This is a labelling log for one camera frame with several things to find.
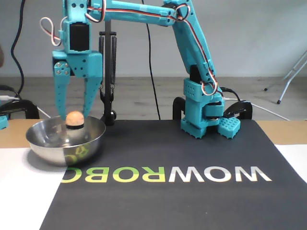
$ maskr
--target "white paper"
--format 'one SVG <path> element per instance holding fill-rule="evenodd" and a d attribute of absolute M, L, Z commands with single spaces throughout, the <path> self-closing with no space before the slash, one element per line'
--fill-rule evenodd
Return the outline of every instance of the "white paper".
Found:
<path fill-rule="evenodd" d="M 39 230 L 66 167 L 26 149 L 0 149 L 0 229 Z"/>
<path fill-rule="evenodd" d="M 296 173 L 307 183 L 307 145 L 275 145 Z"/>

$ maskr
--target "white wall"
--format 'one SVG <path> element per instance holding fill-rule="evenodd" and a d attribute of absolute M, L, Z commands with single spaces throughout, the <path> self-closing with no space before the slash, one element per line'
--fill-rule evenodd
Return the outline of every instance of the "white wall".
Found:
<path fill-rule="evenodd" d="M 10 57 L 18 28 L 20 0 L 1 0 L 0 44 L 6 60 L 0 76 L 19 76 Z M 50 38 L 39 19 L 50 17 L 56 30 L 61 0 L 27 0 L 24 27 L 15 54 L 26 76 L 51 76 Z M 162 5 L 162 0 L 145 0 Z M 307 49 L 306 0 L 194 0 L 218 76 L 282 76 Z M 172 28 L 150 25 L 155 76 L 186 76 Z M 98 49 L 94 24 L 93 49 Z M 142 23 L 113 21 L 118 33 L 118 76 L 148 76 L 148 40 Z M 301 75 L 307 75 L 307 68 Z"/>

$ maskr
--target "gray floor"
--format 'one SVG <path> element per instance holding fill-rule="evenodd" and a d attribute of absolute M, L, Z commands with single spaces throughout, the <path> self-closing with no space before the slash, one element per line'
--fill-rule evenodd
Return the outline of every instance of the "gray floor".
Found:
<path fill-rule="evenodd" d="M 220 86 L 231 88 L 241 99 L 270 109 L 290 120 L 304 120 L 307 118 L 307 78 L 295 78 L 280 105 L 279 99 L 284 83 L 271 88 L 268 92 L 263 89 L 276 78 L 219 78 Z M 0 78 L 0 84 L 7 84 L 18 89 L 19 78 Z M 160 114 L 162 119 L 172 118 L 172 103 L 175 97 L 183 96 L 182 78 L 155 78 Z M 52 78 L 26 78 L 22 97 L 37 104 L 50 116 L 56 116 L 54 105 L 54 85 Z M 68 87 L 67 110 L 82 110 L 83 80 L 72 78 Z M 118 119 L 153 120 L 157 119 L 154 94 L 150 77 L 148 78 L 118 78 L 115 88 L 113 108 Z M 97 95 L 90 115 L 101 117 L 103 103 Z M 254 108 L 254 120 L 280 120 L 258 108 Z"/>

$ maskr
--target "white letter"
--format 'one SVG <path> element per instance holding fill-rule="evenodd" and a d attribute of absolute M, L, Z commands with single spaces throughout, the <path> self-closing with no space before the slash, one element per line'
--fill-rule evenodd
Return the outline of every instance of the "white letter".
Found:
<path fill-rule="evenodd" d="M 214 169 L 221 170 L 225 174 L 224 178 L 221 178 L 221 179 L 214 178 L 211 175 L 211 170 L 214 170 Z M 208 167 L 208 168 L 205 169 L 204 173 L 205 173 L 205 176 L 209 180 L 214 181 L 214 182 L 226 182 L 226 181 L 229 181 L 231 179 L 230 172 L 227 169 L 222 168 L 222 167 L 217 167 L 217 166 Z"/>
<path fill-rule="evenodd" d="M 257 172 L 259 175 L 266 181 L 272 181 L 266 174 L 264 174 L 258 167 L 256 166 L 251 166 L 250 167 L 251 171 L 251 176 L 241 167 L 241 166 L 236 166 L 235 167 L 235 172 L 236 172 L 236 181 L 241 182 L 242 181 L 242 176 L 241 172 L 243 175 L 245 175 L 250 181 L 258 181 L 257 180 Z"/>
<path fill-rule="evenodd" d="M 183 182 L 190 182 L 192 172 L 194 172 L 199 182 L 205 182 L 195 167 L 188 167 L 186 176 L 184 176 L 179 167 L 173 167 L 168 182 L 175 182 L 176 172 L 179 174 Z"/>

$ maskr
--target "black mat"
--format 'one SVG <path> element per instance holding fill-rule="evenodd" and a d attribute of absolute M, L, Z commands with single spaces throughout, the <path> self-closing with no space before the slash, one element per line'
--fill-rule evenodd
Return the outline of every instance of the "black mat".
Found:
<path fill-rule="evenodd" d="M 77 166 L 79 180 L 60 185 L 41 230 L 307 229 L 307 185 L 254 121 L 242 121 L 233 140 L 214 133 L 194 139 L 178 121 L 116 121 L 107 128 L 102 152 Z M 204 182 L 193 173 L 190 182 L 178 174 L 169 182 L 172 167 L 186 176 L 189 166 Z M 204 170 L 211 166 L 227 169 L 230 180 L 208 179 Z M 236 181 L 236 166 L 249 174 L 251 166 L 258 167 L 268 178 L 257 174 L 257 181 L 250 181 L 241 174 L 242 181 Z M 109 167 L 106 183 L 85 180 L 92 167 Z M 130 183 L 118 182 L 113 172 L 120 167 L 133 167 L 140 175 Z M 165 182 L 144 181 L 142 167 L 155 172 L 164 167 Z M 64 179 L 74 174 L 67 171 Z M 230 175 L 211 171 L 217 179 Z M 132 172 L 119 176 L 131 178 Z"/>

